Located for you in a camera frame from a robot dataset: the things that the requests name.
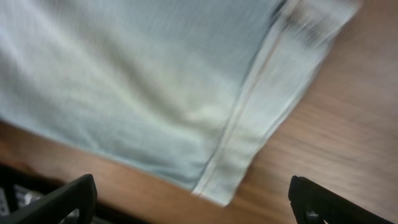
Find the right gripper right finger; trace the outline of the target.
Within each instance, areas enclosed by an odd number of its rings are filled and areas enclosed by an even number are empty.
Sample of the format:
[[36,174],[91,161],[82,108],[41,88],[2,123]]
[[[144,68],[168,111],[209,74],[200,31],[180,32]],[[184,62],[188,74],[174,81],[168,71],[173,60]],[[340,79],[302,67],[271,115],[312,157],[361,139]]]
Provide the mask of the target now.
[[291,178],[288,198],[298,224],[392,224],[305,177]]

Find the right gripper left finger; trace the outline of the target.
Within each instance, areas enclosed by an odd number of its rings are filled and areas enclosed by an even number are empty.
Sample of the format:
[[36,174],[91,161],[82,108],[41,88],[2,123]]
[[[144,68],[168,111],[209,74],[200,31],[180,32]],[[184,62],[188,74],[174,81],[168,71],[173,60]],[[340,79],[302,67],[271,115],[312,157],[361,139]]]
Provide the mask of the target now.
[[60,223],[78,210],[78,224],[90,224],[95,212],[97,191],[94,178],[85,174],[48,195],[1,218],[3,224]]

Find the light blue denim shorts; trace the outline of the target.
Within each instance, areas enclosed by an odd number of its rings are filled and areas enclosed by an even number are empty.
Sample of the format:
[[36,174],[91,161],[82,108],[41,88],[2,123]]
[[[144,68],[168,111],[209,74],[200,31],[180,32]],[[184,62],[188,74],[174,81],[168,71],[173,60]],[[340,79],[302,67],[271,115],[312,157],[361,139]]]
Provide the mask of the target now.
[[1,119],[226,206],[359,1],[1,2]]

